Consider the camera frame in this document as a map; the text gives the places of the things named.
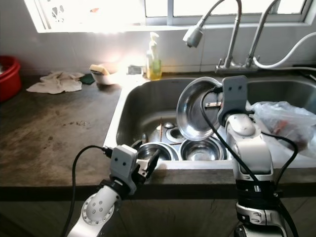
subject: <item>black cable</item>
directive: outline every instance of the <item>black cable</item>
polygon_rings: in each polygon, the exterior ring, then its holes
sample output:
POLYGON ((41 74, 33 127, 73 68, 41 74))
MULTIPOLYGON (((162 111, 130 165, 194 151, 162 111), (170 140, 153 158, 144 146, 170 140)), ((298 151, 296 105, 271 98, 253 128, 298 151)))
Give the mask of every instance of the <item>black cable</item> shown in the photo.
POLYGON ((257 183, 257 185, 259 185, 259 180, 257 179, 257 177, 252 173, 252 171, 248 168, 248 166, 239 158, 239 156, 231 149, 231 147, 225 142, 225 140, 222 138, 222 136, 217 132, 216 128, 214 127, 214 125, 211 123, 211 121, 208 119, 205 110, 204 110, 204 99, 205 97, 210 93, 213 92, 213 89, 208 90, 201 98, 201 103, 200 103, 200 110, 202 112, 202 115, 205 119, 205 121, 207 122, 207 124, 212 128, 213 132, 216 134, 216 136, 218 137, 218 139, 223 143, 223 145, 227 148, 227 150, 232 154, 232 156, 236 159, 236 161, 246 170, 246 172, 251 176, 251 178, 253 179, 253 181, 255 181, 257 183))
POLYGON ((72 179, 73 179, 73 197, 71 199, 71 203, 70 203, 70 208, 69 208, 69 213, 68 213, 68 217, 67 217, 67 220, 66 220, 66 223, 65 223, 65 226, 63 228, 63 231, 61 233, 61 237, 65 237, 66 236, 66 232, 67 232, 67 229, 70 225, 70 220, 71 220, 71 217, 73 215, 73 212, 74 212, 74 207, 75 207, 75 195, 76 195, 76 164, 77 164, 77 161, 79 159, 79 157, 81 156, 81 154, 90 149, 90 148, 98 148, 100 150, 103 151, 103 148, 102 147, 98 147, 98 146, 94 146, 94 145, 91 145, 91 146, 87 146, 85 148, 83 148, 81 151, 79 151, 79 153, 77 154, 74 162, 73 162, 73 169, 72 169, 72 179))
POLYGON ((287 211, 286 207, 281 202, 281 200, 279 202, 278 212, 281 213, 281 215, 283 216, 283 218, 287 222, 288 226, 290 227, 290 229, 292 231, 293 237, 299 237, 296 226, 294 224, 294 221, 293 221, 290 213, 287 211))
POLYGON ((280 140, 283 140, 287 143, 289 143, 292 147, 293 147, 293 154, 292 156, 290 157, 290 159, 288 159, 288 161, 282 166, 279 174, 277 175, 276 177, 276 189, 277 189, 277 186, 280 182, 280 179, 283 175, 283 173, 285 172, 285 170, 288 168, 288 166, 294 161, 295 157, 297 156, 298 154, 298 147, 297 145, 295 144, 295 142, 291 141, 290 139, 288 138, 285 138, 285 137, 281 137, 281 136, 277 136, 277 135, 274 135, 274 134, 269 134, 269 133, 265 133, 263 131, 261 131, 262 134, 266 135, 266 136, 269 136, 269 137, 274 137, 274 138, 277 138, 277 139, 280 139, 280 140))

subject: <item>dish soap bottle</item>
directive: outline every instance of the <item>dish soap bottle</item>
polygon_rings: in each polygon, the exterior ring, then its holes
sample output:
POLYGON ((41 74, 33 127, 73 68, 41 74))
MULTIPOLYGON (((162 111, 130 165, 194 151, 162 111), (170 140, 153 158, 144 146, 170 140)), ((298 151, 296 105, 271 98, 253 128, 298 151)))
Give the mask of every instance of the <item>dish soap bottle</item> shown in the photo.
POLYGON ((147 78, 150 80, 161 79, 161 60, 157 53, 157 42, 155 41, 159 35, 155 32, 150 32, 151 41, 149 42, 149 50, 147 51, 147 78))

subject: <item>sink drain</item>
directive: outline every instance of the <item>sink drain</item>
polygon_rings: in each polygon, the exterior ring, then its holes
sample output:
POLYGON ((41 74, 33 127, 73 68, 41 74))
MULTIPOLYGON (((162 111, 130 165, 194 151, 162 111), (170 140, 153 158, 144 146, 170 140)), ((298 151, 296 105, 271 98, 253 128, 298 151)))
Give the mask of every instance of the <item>sink drain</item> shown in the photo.
POLYGON ((174 143, 180 143, 186 140, 177 127, 168 129, 166 131, 166 137, 170 142, 174 143))

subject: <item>green cloth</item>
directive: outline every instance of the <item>green cloth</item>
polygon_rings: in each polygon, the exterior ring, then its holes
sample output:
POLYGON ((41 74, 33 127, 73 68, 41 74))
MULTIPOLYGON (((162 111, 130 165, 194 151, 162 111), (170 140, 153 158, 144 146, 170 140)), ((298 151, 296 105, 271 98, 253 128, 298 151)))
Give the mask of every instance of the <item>green cloth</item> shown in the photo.
POLYGON ((92 83, 94 83, 94 79, 93 79, 91 73, 86 74, 86 75, 84 75, 83 77, 81 77, 81 78, 80 78, 80 81, 81 81, 83 84, 87 84, 87 85, 91 85, 92 83))

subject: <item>red plastic tub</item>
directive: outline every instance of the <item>red plastic tub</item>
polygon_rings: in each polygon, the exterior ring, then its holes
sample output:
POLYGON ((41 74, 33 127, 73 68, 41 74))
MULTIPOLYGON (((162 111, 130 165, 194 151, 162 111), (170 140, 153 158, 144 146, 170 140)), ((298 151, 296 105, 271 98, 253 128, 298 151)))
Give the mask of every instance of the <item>red plastic tub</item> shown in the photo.
POLYGON ((20 64, 11 56, 0 56, 2 74, 0 74, 0 102, 16 95, 22 87, 19 76, 20 64))

